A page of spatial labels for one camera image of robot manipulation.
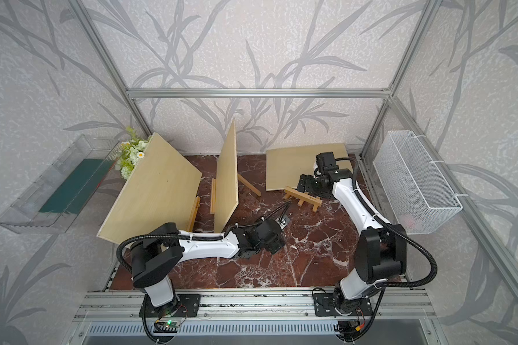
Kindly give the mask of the wooden easel frame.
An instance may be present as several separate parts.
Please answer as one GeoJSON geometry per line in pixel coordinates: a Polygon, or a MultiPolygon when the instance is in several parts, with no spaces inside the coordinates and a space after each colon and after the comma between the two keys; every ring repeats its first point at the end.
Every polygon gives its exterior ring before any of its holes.
{"type": "Polygon", "coordinates": [[[195,221],[196,221],[196,218],[197,218],[197,214],[198,214],[198,211],[199,211],[200,202],[201,202],[201,198],[197,196],[195,198],[195,200],[194,200],[194,203],[193,203],[193,206],[192,206],[192,210],[191,210],[191,214],[190,214],[190,217],[189,217],[189,220],[188,220],[188,224],[187,224],[187,227],[186,227],[186,231],[188,231],[188,232],[194,231],[194,224],[195,224],[195,221]]]}
{"type": "MultiPolygon", "coordinates": [[[[246,188],[248,188],[252,193],[257,196],[262,196],[262,192],[259,191],[252,183],[246,180],[242,175],[237,175],[238,181],[243,184],[246,188]]],[[[217,188],[217,180],[215,178],[212,179],[212,190],[210,194],[210,214],[215,215],[216,211],[216,188],[217,188]]]]}
{"type": "Polygon", "coordinates": [[[312,211],[317,212],[319,207],[322,205],[322,200],[320,197],[314,197],[305,192],[297,191],[294,188],[290,188],[286,186],[284,189],[283,199],[296,198],[298,201],[298,206],[301,207],[304,204],[310,204],[312,206],[312,211]]]}

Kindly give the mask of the wooden board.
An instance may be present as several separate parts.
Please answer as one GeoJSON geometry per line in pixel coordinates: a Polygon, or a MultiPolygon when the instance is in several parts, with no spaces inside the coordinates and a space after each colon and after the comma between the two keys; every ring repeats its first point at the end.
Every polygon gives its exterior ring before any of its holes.
{"type": "Polygon", "coordinates": [[[238,204],[237,140],[232,121],[217,160],[214,233],[223,231],[238,204]]]}
{"type": "Polygon", "coordinates": [[[316,156],[333,152],[335,158],[344,158],[348,152],[344,144],[308,145],[270,149],[266,152],[266,190],[280,191],[296,188],[302,174],[312,175],[316,156]]]}
{"type": "Polygon", "coordinates": [[[161,135],[153,134],[97,237],[120,244],[173,222],[187,230],[202,173],[161,135]]]}

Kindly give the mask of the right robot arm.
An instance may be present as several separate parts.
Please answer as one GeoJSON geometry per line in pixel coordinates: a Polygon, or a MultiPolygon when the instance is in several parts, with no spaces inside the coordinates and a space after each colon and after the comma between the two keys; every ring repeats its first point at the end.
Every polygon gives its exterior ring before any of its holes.
{"type": "Polygon", "coordinates": [[[366,198],[358,186],[357,172],[340,168],[333,152],[319,153],[314,172],[301,175],[298,190],[320,198],[333,198],[348,213],[358,231],[355,268],[335,288],[341,301],[365,298],[383,288],[418,288],[431,283],[438,266],[435,258],[422,245],[407,236],[400,224],[392,224],[366,198]],[[391,279],[407,271],[407,249],[414,248],[429,262],[429,273],[419,280],[394,282],[391,279]]]}

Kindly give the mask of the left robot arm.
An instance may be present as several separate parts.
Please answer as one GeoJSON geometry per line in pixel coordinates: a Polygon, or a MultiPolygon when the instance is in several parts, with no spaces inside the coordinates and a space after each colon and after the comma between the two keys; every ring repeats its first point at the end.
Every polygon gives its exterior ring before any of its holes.
{"type": "Polygon", "coordinates": [[[131,274],[132,286],[145,294],[144,306],[176,308],[177,296],[168,275],[177,264],[212,257],[249,259],[263,250],[276,254],[286,244],[283,230],[291,204],[288,201],[252,224],[235,224],[218,234],[194,234],[166,223],[122,241],[116,259],[131,274]]]}

